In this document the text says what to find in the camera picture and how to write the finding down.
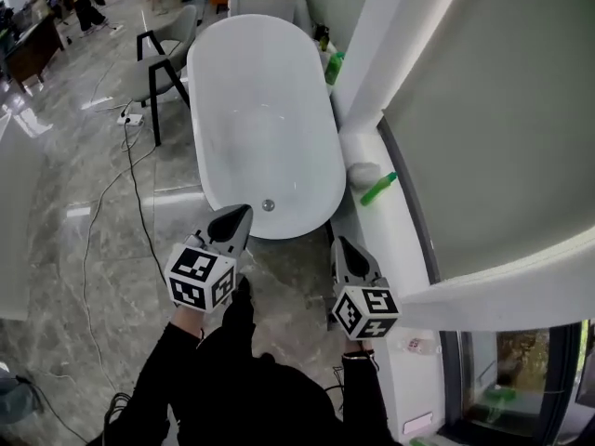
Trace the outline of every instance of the gray tile floor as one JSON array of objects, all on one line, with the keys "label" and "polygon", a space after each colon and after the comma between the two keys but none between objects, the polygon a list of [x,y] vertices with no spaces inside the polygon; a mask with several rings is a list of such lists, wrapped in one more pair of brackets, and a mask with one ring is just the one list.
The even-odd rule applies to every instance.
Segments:
[{"label": "gray tile floor", "polygon": [[[106,28],[80,38],[71,16],[71,25],[59,30],[73,44],[51,60],[43,85],[30,81],[31,94],[23,95],[15,85],[0,83],[0,107],[40,134],[46,155],[29,226],[29,320],[0,321],[0,361],[29,375],[88,439],[100,432],[113,391],[89,334],[83,257],[99,196],[128,165],[116,111],[95,110],[127,102],[119,90],[120,73],[136,60],[136,34],[179,11],[176,0],[163,0],[155,12],[148,0],[107,1],[101,11],[112,24],[123,24],[122,31],[111,34]],[[197,32],[223,17],[207,6]],[[152,53],[154,48],[145,48],[146,55]],[[82,109],[103,98],[110,99]],[[159,102],[163,145],[135,167],[135,174],[163,265],[172,243],[182,242],[210,207],[200,185],[190,112],[175,90]],[[147,121],[132,150],[137,160],[152,149],[153,139],[148,109],[135,105],[133,110],[143,111]],[[327,333],[324,324],[323,295],[331,290],[328,257],[320,229],[287,242],[251,239],[241,259],[241,271],[254,286],[255,353],[269,351],[324,386],[335,383],[331,366],[340,363],[342,348],[340,335]],[[130,176],[122,176],[106,193],[91,232],[86,299],[105,371],[128,393],[172,312],[158,278]],[[221,314],[209,319],[209,330]],[[80,443],[49,411],[0,429],[0,435],[31,445]]]}]

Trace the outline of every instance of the chair seat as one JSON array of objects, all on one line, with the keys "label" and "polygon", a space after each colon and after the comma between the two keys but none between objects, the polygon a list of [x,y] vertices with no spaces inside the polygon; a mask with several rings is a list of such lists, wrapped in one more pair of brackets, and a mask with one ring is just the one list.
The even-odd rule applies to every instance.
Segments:
[{"label": "chair seat", "polygon": [[[149,68],[160,61],[167,59],[167,56],[151,56],[137,61],[122,74],[123,91],[134,101],[142,102],[151,96],[149,90]],[[174,83],[167,75],[165,68],[160,68],[155,73],[155,87],[157,94],[164,94],[174,86]]]}]

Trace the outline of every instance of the bathtub drain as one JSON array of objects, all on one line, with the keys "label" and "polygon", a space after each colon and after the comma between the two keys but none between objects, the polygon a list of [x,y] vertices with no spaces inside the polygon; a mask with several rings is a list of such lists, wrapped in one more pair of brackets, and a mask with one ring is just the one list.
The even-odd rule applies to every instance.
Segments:
[{"label": "bathtub drain", "polygon": [[265,200],[264,202],[262,202],[262,209],[265,212],[271,212],[275,209],[275,202],[269,199]]}]

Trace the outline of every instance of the black sleeve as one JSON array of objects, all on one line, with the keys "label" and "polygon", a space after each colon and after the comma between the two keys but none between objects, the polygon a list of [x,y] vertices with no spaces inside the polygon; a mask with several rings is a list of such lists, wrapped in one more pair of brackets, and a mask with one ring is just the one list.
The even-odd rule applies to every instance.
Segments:
[{"label": "black sleeve", "polygon": [[105,435],[110,446],[160,445],[169,429],[167,405],[174,403],[176,381],[185,377],[183,371],[190,368],[199,342],[194,335],[168,324],[142,368],[126,408],[107,431],[89,444],[100,446]]},{"label": "black sleeve", "polygon": [[369,358],[343,357],[343,423],[351,438],[365,444],[398,444],[390,434],[376,366]]}]

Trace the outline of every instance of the person in yellow shirt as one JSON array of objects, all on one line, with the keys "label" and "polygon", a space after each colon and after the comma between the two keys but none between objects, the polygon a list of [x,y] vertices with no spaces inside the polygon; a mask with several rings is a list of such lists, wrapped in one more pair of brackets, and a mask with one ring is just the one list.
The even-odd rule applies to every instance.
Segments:
[{"label": "person in yellow shirt", "polygon": [[93,25],[102,25],[107,23],[107,19],[99,13],[99,11],[91,5],[91,0],[73,0],[76,16],[81,23],[81,30],[87,36],[93,32]]}]

